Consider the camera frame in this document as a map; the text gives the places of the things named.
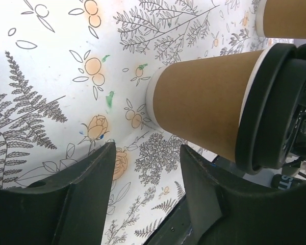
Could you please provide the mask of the black cup lid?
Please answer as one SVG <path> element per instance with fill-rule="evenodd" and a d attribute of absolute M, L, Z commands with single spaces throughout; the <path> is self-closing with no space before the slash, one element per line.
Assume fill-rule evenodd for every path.
<path fill-rule="evenodd" d="M 277 43 L 262 51 L 249 76 L 240 111 L 235 147 L 235 163 L 247 174 L 255 175 L 262 169 L 253 160 L 259 126 L 276 77 L 284 63 L 295 57 L 295 53 L 295 45 Z"/>

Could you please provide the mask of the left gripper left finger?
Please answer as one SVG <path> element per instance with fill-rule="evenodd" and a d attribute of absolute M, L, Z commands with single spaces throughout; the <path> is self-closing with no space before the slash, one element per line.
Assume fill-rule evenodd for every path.
<path fill-rule="evenodd" d="M 0 190 L 0 244 L 100 244 L 115 143 L 27 188 Z"/>

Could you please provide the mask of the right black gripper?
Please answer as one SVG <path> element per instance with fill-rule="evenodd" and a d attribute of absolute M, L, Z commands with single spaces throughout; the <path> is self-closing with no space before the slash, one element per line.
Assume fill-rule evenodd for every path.
<path fill-rule="evenodd" d="M 277 47 L 288 49 L 277 75 L 281 105 L 277 164 L 284 166 L 290 153 L 306 159 L 306 44 L 296 47 L 281 43 Z"/>

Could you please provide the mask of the floral table mat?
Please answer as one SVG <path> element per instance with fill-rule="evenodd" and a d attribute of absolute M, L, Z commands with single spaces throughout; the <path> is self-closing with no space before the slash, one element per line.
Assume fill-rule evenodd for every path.
<path fill-rule="evenodd" d="M 184 141 L 149 119 L 149 79 L 163 65 L 262 49 L 257 5 L 0 1 L 0 189 L 115 142 L 102 243 L 144 244 L 184 195 Z"/>

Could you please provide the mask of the stacked brown paper cups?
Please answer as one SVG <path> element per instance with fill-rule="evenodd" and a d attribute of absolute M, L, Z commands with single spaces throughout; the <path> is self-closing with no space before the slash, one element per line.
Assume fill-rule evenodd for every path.
<path fill-rule="evenodd" d="M 267 38 L 306 39 L 306 0 L 260 1 L 256 32 Z"/>

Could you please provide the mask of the brown paper coffee cup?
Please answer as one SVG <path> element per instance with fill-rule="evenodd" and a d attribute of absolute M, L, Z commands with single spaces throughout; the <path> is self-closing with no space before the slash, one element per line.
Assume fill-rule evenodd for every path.
<path fill-rule="evenodd" d="M 253 76 L 266 50 L 160 67 L 150 78 L 146 109 L 153 123 L 228 160 Z"/>

